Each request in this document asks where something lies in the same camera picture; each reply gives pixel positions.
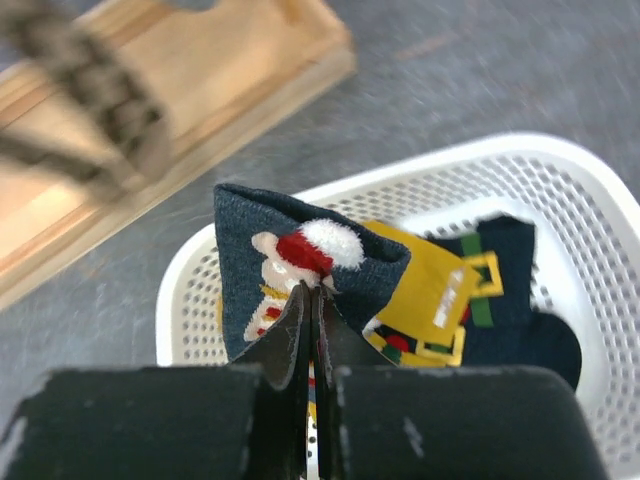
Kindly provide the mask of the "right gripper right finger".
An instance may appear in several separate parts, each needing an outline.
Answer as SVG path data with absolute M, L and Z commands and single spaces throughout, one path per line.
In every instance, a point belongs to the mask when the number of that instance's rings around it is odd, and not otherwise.
M 319 473 L 392 479 L 390 441 L 377 423 L 392 409 L 393 366 L 347 324 L 326 288 L 314 288 L 311 301 Z

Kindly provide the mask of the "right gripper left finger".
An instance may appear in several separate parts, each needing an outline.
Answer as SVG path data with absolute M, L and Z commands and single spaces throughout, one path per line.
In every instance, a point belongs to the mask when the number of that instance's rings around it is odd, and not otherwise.
M 306 472 L 306 284 L 278 320 L 235 359 L 261 367 L 249 435 L 247 479 L 298 479 Z

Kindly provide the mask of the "beige brown argyle sock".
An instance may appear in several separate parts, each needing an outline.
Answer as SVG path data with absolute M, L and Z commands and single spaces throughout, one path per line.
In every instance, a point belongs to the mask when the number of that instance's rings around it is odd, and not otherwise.
M 1 34 L 43 69 L 117 150 L 96 161 L 33 136 L 1 131 L 1 155 L 119 196 L 160 181 L 172 166 L 168 116 L 105 43 L 50 1 L 4 1 Z

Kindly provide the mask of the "white plastic laundry basket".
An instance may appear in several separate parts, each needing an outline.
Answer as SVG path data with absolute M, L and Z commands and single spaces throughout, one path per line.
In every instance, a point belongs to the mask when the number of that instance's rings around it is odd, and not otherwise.
M 533 365 L 392 363 L 392 479 L 635 479 L 639 475 L 639 207 L 585 150 L 500 135 L 294 196 L 364 226 L 458 237 L 508 215 L 536 228 L 531 305 L 579 341 L 577 387 Z M 156 356 L 190 376 L 210 367 L 215 478 L 246 478 L 261 367 L 229 359 L 215 227 L 173 258 L 156 308 Z M 306 285 L 306 470 L 318 466 L 311 293 Z

